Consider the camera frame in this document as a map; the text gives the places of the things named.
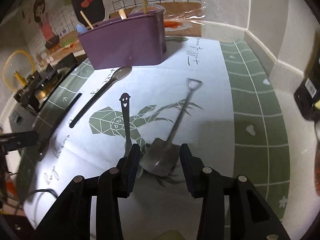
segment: barcode label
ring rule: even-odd
[[[310,78],[307,78],[307,81],[304,84],[304,86],[308,90],[311,97],[314,98],[317,93],[317,90],[316,90],[315,86],[313,85],[312,81],[310,80]]]

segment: smiley face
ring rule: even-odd
[[[129,104],[129,98],[130,98],[129,94],[123,93],[119,99],[119,101],[121,102],[121,106],[126,108],[127,105]]]

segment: woman illustration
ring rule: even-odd
[[[50,26],[50,22],[48,19],[48,13],[44,13],[45,11],[45,1],[44,0],[36,0],[33,5],[33,13],[35,16],[35,22],[39,24],[39,27],[42,31],[42,34],[45,38],[45,47],[54,51],[59,48],[59,35],[55,35]]]

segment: shovel handle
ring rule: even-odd
[[[196,87],[192,88],[192,84],[191,84],[192,82],[198,83],[196,85]],[[202,84],[202,81],[199,81],[199,80],[196,80],[196,79],[190,79],[190,78],[188,79],[189,93],[188,93],[188,96],[187,96],[186,100],[184,101],[184,104],[183,104],[182,109],[181,109],[181,111],[180,111],[180,113],[178,115],[178,118],[177,118],[176,122],[174,123],[174,125],[173,125],[173,127],[171,129],[171,132],[170,132],[170,134],[168,136],[167,142],[172,143],[172,141],[173,141],[173,139],[174,139],[174,137],[176,135],[176,132],[177,132],[177,130],[179,128],[179,125],[180,125],[180,123],[182,121],[182,118],[183,118],[184,112],[185,112],[185,110],[187,108],[187,105],[189,103],[189,100],[190,100],[192,94],[201,86],[201,84]]]

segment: purple container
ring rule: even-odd
[[[163,10],[113,18],[79,34],[94,69],[158,65],[166,52]]]

